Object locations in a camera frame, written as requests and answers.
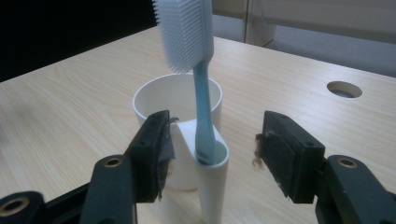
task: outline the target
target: wood grain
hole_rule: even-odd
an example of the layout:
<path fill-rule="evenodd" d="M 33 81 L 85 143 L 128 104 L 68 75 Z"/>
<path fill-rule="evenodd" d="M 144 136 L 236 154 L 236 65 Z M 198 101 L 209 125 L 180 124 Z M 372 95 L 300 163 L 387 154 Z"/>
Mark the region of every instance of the wood grain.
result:
<path fill-rule="evenodd" d="M 252 165 L 263 112 L 288 115 L 326 146 L 364 162 L 396 192 L 396 79 L 215 39 L 209 74 L 222 87 L 222 136 L 231 150 L 224 223 L 316 223 L 314 205 L 284 198 Z M 121 154 L 139 129 L 131 103 L 172 73 L 157 28 L 0 84 L 0 198 L 36 190 L 51 200 L 87 183 L 101 158 Z M 348 99 L 327 84 L 361 88 Z M 201 223 L 198 195 L 166 188 L 139 204 L 140 223 Z"/>

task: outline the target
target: table surface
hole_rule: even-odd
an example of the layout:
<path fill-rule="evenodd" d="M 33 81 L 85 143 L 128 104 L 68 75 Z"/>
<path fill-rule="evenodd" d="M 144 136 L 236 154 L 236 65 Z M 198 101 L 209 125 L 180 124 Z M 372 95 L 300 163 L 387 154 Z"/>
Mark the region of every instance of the table surface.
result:
<path fill-rule="evenodd" d="M 172 73 L 158 28 L 109 43 L 0 84 L 0 198 L 36 190 L 46 201 L 91 179 L 94 164 L 121 154 L 139 129 L 136 90 Z M 221 135 L 231 150 L 224 223 L 316 223 L 313 204 L 293 204 L 268 169 L 252 165 L 263 113 L 285 114 L 326 146 L 364 162 L 396 192 L 396 79 L 215 38 L 209 74 L 223 89 Z M 358 86 L 344 98 L 332 81 Z M 198 193 L 165 188 L 140 203 L 140 223 L 201 223 Z"/>

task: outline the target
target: cup rim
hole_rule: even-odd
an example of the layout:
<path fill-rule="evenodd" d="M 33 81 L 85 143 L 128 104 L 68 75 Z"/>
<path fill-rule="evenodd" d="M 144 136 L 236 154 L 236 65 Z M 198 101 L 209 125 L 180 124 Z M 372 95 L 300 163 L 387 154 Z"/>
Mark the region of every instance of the cup rim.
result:
<path fill-rule="evenodd" d="M 156 77 L 148 82 L 146 82 L 145 84 L 143 84 L 143 86 L 141 86 L 139 89 L 137 89 L 137 91 L 134 93 L 134 98 L 132 100 L 132 107 L 134 108 L 134 112 L 142 119 L 147 119 L 146 116 L 142 115 L 140 113 L 140 111 L 137 110 L 136 105 L 135 105 L 135 99 L 136 96 L 138 95 L 139 92 L 141 92 L 148 84 L 160 79 L 160 78 L 164 78 L 164 77 L 171 77 L 171 76 L 193 76 L 192 73 L 173 73 L 173 74 L 168 74 L 168 75 L 164 75 L 164 76 L 160 76 L 160 77 Z M 219 83 L 217 81 L 215 81 L 213 78 L 209 78 L 210 81 L 212 81 L 219 89 L 219 99 L 218 101 L 214 104 L 214 106 L 211 108 L 211 112 L 213 112 L 216 108 L 219 107 L 219 105 L 221 104 L 221 100 L 222 100 L 222 89 L 219 85 Z"/>

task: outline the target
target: toothbrush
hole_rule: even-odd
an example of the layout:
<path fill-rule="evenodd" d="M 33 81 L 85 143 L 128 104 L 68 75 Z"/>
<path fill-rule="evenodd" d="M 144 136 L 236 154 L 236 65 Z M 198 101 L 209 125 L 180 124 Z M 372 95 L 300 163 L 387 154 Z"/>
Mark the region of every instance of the toothbrush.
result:
<path fill-rule="evenodd" d="M 197 107 L 195 157 L 216 163 L 216 139 L 211 118 L 207 68 L 213 56 L 212 0 L 154 0 L 163 47 L 172 70 L 192 69 Z"/>

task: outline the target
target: dark background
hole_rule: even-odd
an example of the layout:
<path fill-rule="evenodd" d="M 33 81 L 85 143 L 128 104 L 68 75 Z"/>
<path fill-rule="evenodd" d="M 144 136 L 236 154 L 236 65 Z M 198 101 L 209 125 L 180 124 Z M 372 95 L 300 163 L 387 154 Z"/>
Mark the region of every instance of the dark background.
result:
<path fill-rule="evenodd" d="M 0 0 L 0 82 L 155 25 L 151 0 Z"/>

